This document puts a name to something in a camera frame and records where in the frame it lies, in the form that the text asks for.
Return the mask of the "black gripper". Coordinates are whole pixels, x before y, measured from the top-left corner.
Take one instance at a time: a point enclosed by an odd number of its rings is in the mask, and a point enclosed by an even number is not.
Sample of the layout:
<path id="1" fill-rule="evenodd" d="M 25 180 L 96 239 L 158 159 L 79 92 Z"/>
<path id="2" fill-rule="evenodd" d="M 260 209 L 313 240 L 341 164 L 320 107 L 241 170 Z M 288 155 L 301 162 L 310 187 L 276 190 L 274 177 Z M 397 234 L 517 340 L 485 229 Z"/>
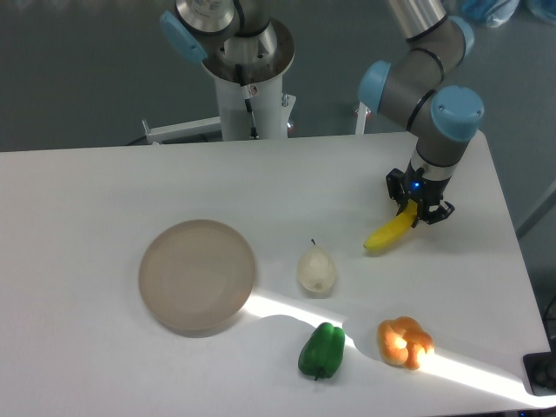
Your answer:
<path id="1" fill-rule="evenodd" d="M 450 202 L 441 203 L 450 180 L 438 167 L 410 162 L 407 170 L 394 168 L 387 174 L 387 192 L 398 205 L 397 215 L 407 208 L 409 199 L 417 203 L 411 228 L 419 222 L 432 225 L 446 220 L 455 211 Z"/>

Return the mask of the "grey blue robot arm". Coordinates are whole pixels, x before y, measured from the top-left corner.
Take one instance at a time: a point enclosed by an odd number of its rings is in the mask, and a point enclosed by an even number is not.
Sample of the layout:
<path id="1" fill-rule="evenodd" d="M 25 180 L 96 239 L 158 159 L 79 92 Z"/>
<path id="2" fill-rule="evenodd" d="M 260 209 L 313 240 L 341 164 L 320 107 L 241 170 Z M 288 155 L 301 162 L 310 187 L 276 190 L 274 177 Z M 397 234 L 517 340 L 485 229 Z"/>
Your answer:
<path id="1" fill-rule="evenodd" d="M 415 222 L 434 224 L 453 213 L 444 191 L 484 115 L 474 91 L 444 84 L 473 47 L 473 31 L 438 1 L 388 6 L 409 50 L 396 64 L 373 63 L 358 98 L 416 137 L 407 167 L 387 175 L 387 190 L 400 209 L 416 207 Z M 287 136 L 282 78 L 295 43 L 265 2 L 177 1 L 160 27 L 182 58 L 212 76 L 224 140 Z"/>

